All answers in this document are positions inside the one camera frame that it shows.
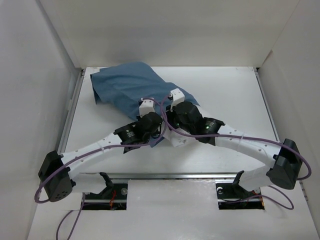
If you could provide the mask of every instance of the screw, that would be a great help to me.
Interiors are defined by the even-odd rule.
[[[221,186],[218,186],[218,187],[216,188],[216,192],[217,192],[219,195],[221,195],[221,194],[224,193],[224,192],[223,192],[223,188],[222,188]]]
[[[128,193],[128,189],[126,189],[125,187],[121,189],[122,195],[127,195],[127,193]]]

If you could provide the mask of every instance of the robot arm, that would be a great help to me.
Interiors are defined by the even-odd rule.
[[[77,189],[79,184],[81,192],[88,191],[98,193],[102,197],[107,196],[112,191],[113,183],[106,173],[99,173],[98,182],[97,176],[86,176],[86,174],[80,173],[86,172],[88,167],[105,161],[107,158],[149,145],[150,137],[161,136],[159,128],[162,123],[162,118],[154,111],[145,112],[138,118],[138,121],[116,129],[93,144],[62,154],[58,154],[57,151],[48,153],[38,173],[41,183],[66,163],[78,159],[55,174],[44,185],[49,201],[57,202],[64,199],[73,189]],[[94,182],[87,184],[84,182],[86,180]],[[90,188],[94,183],[99,184],[98,187],[93,187],[95,190]]]
[[[178,89],[172,91],[171,95],[174,93],[183,95]],[[173,101],[170,108],[167,108],[166,118],[174,129],[190,133],[201,143],[228,148],[264,164],[251,171],[240,171],[233,182],[234,185],[239,185],[247,191],[272,184],[289,190],[295,187],[302,161],[288,149],[262,141],[243,139],[249,136],[223,121],[203,117],[199,107],[191,102]],[[222,136],[205,137],[205,135]],[[283,145],[299,152],[296,143],[290,139],[286,139]]]
[[[295,187],[302,162],[289,150],[274,144],[243,139],[243,137],[247,137],[243,132],[230,127],[223,121],[203,117],[198,106],[184,101],[184,95],[179,89],[171,91],[171,100],[172,104],[166,110],[166,120],[174,129],[190,133],[201,143],[228,148],[255,158],[264,164],[264,166],[251,171],[240,171],[234,179],[234,185],[239,185],[247,191],[272,184],[284,189]],[[143,101],[139,107],[137,122],[116,129],[105,138],[81,149],[60,155],[56,151],[48,153],[38,173],[42,183],[54,171],[69,161],[79,158],[54,175],[44,185],[49,201],[59,201],[69,195],[73,188],[76,189],[77,184],[80,183],[79,175],[84,173],[89,166],[104,161],[106,158],[146,146],[150,137],[166,136],[165,132],[161,133],[159,130],[162,123],[163,119],[155,113],[154,103],[151,100]],[[212,137],[209,135],[240,137]],[[292,140],[286,139],[283,144],[298,151]],[[102,185],[98,193],[107,196],[112,191],[112,181],[103,172],[99,174],[99,181],[99,183],[103,181],[105,186]],[[87,187],[87,190],[82,187],[81,192],[83,191],[94,192],[90,187]]]

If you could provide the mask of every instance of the blue towel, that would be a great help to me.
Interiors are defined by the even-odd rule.
[[[195,98],[172,82],[165,82],[150,66],[143,62],[125,63],[118,66],[101,68],[91,74],[95,103],[111,103],[121,112],[137,120],[139,101],[143,97],[154,98],[161,102],[171,90],[179,88],[185,95],[185,101],[199,105]],[[164,107],[171,104],[164,102]],[[160,115],[160,108],[155,111]]]

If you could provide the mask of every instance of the wire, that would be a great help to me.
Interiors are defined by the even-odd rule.
[[[69,166],[70,164],[82,159],[82,158],[85,158],[85,157],[88,157],[92,154],[95,154],[95,153],[98,153],[100,151],[103,151],[104,149],[111,149],[111,148],[125,148],[125,147],[145,147],[145,146],[149,146],[153,143],[157,143],[162,137],[163,135],[165,134],[166,130],[167,130],[167,127],[169,129],[171,129],[172,131],[182,135],[182,136],[185,136],[185,137],[191,137],[191,138],[221,138],[221,137],[227,137],[227,138],[237,138],[237,139],[245,139],[245,140],[252,140],[252,141],[260,141],[260,142],[266,142],[266,143],[270,143],[270,144],[274,144],[274,145],[278,145],[280,147],[283,147],[287,150],[289,150],[290,152],[292,152],[293,154],[295,154],[296,156],[298,156],[301,161],[306,165],[307,169],[308,169],[308,174],[304,177],[300,177],[298,178],[298,180],[304,180],[304,179],[307,179],[311,176],[311,173],[312,173],[312,170],[311,170],[311,167],[310,165],[308,164],[307,160],[300,154],[298,153],[297,151],[291,149],[290,147],[280,143],[280,142],[276,142],[276,141],[272,141],[272,140],[268,140],[268,139],[264,139],[264,138],[258,138],[258,137],[249,137],[249,136],[238,136],[238,135],[231,135],[231,134],[206,134],[206,135],[191,135],[191,134],[185,134],[185,133],[182,133],[182,132],[179,132],[178,130],[174,129],[168,122],[168,119],[167,119],[167,115],[164,111],[164,102],[165,100],[167,99],[167,97],[169,97],[169,95],[165,96],[163,98],[163,100],[161,101],[161,103],[157,102],[156,100],[154,100],[153,98],[144,98],[146,100],[152,100],[155,102],[155,104],[157,104],[159,107],[160,107],[160,111],[161,111],[161,115],[162,115],[162,118],[163,118],[163,121],[164,121],[164,129],[163,129],[163,132],[159,135],[159,137],[157,137],[154,141],[151,141],[151,142],[148,142],[148,143],[144,143],[144,144],[124,144],[124,145],[107,145],[105,147],[102,147],[102,148],[98,148],[98,149],[95,149],[95,150],[92,150],[90,152],[87,152],[83,155],[80,155],[78,157],[75,157],[73,160],[67,162],[66,164],[64,164],[63,166],[59,167],[57,170],[55,170],[52,174],[50,174],[43,182],[40,183],[38,189],[36,190],[35,194],[34,194],[34,201],[36,203],[39,203],[39,204],[43,204],[43,203],[47,203],[49,202],[49,199],[46,199],[46,200],[40,200],[39,198],[39,195],[41,193],[41,190],[42,188],[55,176],[57,175],[59,172],[61,172],[63,169],[65,169],[67,166]],[[261,198],[261,197],[264,197],[266,199],[269,199],[271,200],[272,202],[280,205],[281,207],[285,208],[285,209],[288,209],[288,210],[293,210],[294,209],[294,205],[292,203],[292,201],[290,200],[290,198],[284,194],[282,191],[280,191],[279,189],[273,187],[273,186],[268,186],[272,189],[275,189],[276,191],[278,191],[279,193],[281,193],[291,204],[291,207],[287,207],[281,203],[279,203],[278,201],[272,199],[271,197],[268,197],[268,196],[265,196],[265,195],[262,195],[262,194],[257,194],[257,195],[254,195],[254,196],[250,196],[250,197],[247,197],[247,198],[244,198],[244,199],[240,199],[240,200],[237,200],[237,201],[233,201],[232,203],[240,203],[242,201],[246,201],[246,200],[249,200],[249,199],[252,199],[252,198]],[[67,240],[70,239],[75,227],[76,227],[76,224],[78,222],[78,219],[79,219],[79,216],[80,216],[80,213],[84,207],[84,204],[85,204],[85,194],[83,193],[82,194],[82,203],[81,203],[81,207],[79,209],[79,212],[78,212],[78,215],[75,219],[75,222],[72,226],[72,229],[71,229],[71,232],[67,238]],[[66,219],[67,216],[69,216],[71,213],[73,212],[73,210],[69,211],[64,217],[63,219],[61,220],[60,224],[58,225],[58,228],[57,228],[57,232],[56,232],[56,239],[58,240],[58,233],[59,233],[59,229],[63,223],[63,221]]]
[[[114,200],[115,200],[115,198],[116,198],[116,195],[117,195],[116,190],[113,190],[113,191],[112,191],[112,198],[111,198],[111,200],[110,200],[110,202],[109,202],[109,204],[110,204],[110,210],[112,210],[112,206],[114,205]]]
[[[169,95],[167,95],[163,100],[162,100],[162,105],[164,104],[164,101],[167,99]],[[107,145],[107,146],[104,146],[104,147],[101,147],[101,148],[97,148],[95,150],[92,150],[90,152],[87,152],[85,154],[82,154],[80,156],[77,156],[75,157],[74,159],[68,161],[66,164],[62,165],[61,167],[59,167],[57,170],[55,170],[53,173],[51,173],[43,182],[40,183],[38,189],[35,191],[35,194],[34,194],[34,201],[37,203],[37,204],[44,204],[44,203],[47,203],[49,202],[49,199],[46,199],[46,200],[40,200],[40,193],[41,193],[41,190],[42,188],[44,188],[44,186],[55,176],[57,175],[58,173],[60,173],[63,169],[65,169],[67,166],[69,166],[70,164],[80,160],[80,159],[83,159],[85,157],[88,157],[92,154],[95,154],[95,153],[98,153],[100,151],[103,151],[104,149],[112,149],[112,148],[126,148],[126,147],[145,147],[145,146],[150,146],[151,144],[155,144],[157,143],[158,141],[161,140],[161,138],[163,137],[163,135],[165,134],[167,130],[167,124],[164,124],[164,129],[163,129],[163,132],[160,134],[159,137],[157,137],[155,140],[153,141],[150,141],[148,143],[143,143],[143,144],[117,144],[117,145]]]
[[[73,226],[72,226],[72,228],[71,228],[71,231],[70,231],[70,233],[69,233],[69,236],[68,236],[68,238],[67,238],[66,240],[69,240],[69,239],[71,238],[71,235],[72,235],[72,233],[73,233],[74,230],[75,230],[75,227],[76,227],[76,225],[77,225],[78,219],[79,219],[80,214],[81,214],[81,211],[82,211],[82,209],[84,208],[84,205],[85,205],[85,199],[86,199],[86,195],[85,195],[84,193],[82,193],[81,206],[80,206],[78,215],[76,216],[76,219],[75,219],[75,221],[74,221],[74,223],[73,223]],[[61,220],[61,222],[59,223],[59,225],[58,225],[58,227],[57,227],[57,229],[56,229],[56,232],[55,232],[55,239],[56,239],[56,240],[59,240],[59,238],[58,238],[58,236],[59,236],[59,230],[60,230],[60,227],[61,227],[62,223],[63,223],[64,220],[65,220],[72,212],[74,212],[74,211],[75,211],[75,210],[69,211],[69,212],[62,218],[62,220]]]
[[[167,119],[167,115],[164,111],[164,100],[162,100],[161,104],[160,104],[160,110],[161,110],[161,115],[163,118],[163,121],[165,122],[166,126],[171,129],[172,131],[185,136],[185,137],[190,137],[190,138],[235,138],[235,139],[245,139],[245,140],[252,140],[252,141],[259,141],[259,142],[265,142],[265,143],[270,143],[270,144],[274,144],[277,146],[280,146],[284,149],[287,149],[288,151],[292,152],[294,155],[296,155],[297,157],[300,158],[300,160],[305,164],[306,168],[308,169],[308,173],[306,176],[303,177],[299,177],[297,180],[304,180],[307,179],[311,176],[312,170],[311,167],[309,165],[309,163],[307,162],[307,160],[297,151],[293,150],[292,148],[290,148],[289,146],[284,145],[281,142],[277,142],[277,141],[273,141],[273,140],[269,140],[269,139],[265,139],[265,138],[260,138],[260,137],[251,137],[251,136],[239,136],[239,135],[231,135],[231,134],[204,134],[204,135],[191,135],[191,134],[185,134],[182,133],[178,130],[176,130],[173,126],[170,125],[170,123],[168,122]]]
[[[281,193],[290,203],[291,206],[285,206],[283,205],[282,203],[274,200],[273,198],[269,197],[269,196],[266,196],[266,195],[262,195],[262,194],[257,194],[257,195],[254,195],[254,196],[249,196],[247,198],[243,198],[243,199],[239,199],[239,200],[236,200],[236,201],[229,201],[229,200],[224,200],[226,201],[228,204],[237,204],[237,203],[241,203],[241,202],[244,202],[246,200],[249,200],[249,199],[254,199],[254,198],[266,198],[266,199],[269,199],[270,201],[274,202],[275,204],[278,204],[279,206],[285,208],[285,209],[288,209],[288,210],[293,210],[295,208],[293,202],[291,201],[291,199],[284,193],[282,192],[281,190],[279,190],[278,188],[274,187],[274,186],[268,186],[269,188],[272,188],[276,191],[278,191],[279,193]]]

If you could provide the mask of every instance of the rectangular opening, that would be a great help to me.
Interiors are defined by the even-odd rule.
[[[127,210],[127,195],[127,183],[114,183],[112,191],[105,197],[95,193],[86,194],[82,210]]]
[[[256,195],[254,192],[246,191],[242,187],[232,185],[232,183],[229,182],[216,183],[215,186],[219,210],[265,209],[261,197],[243,200]]]

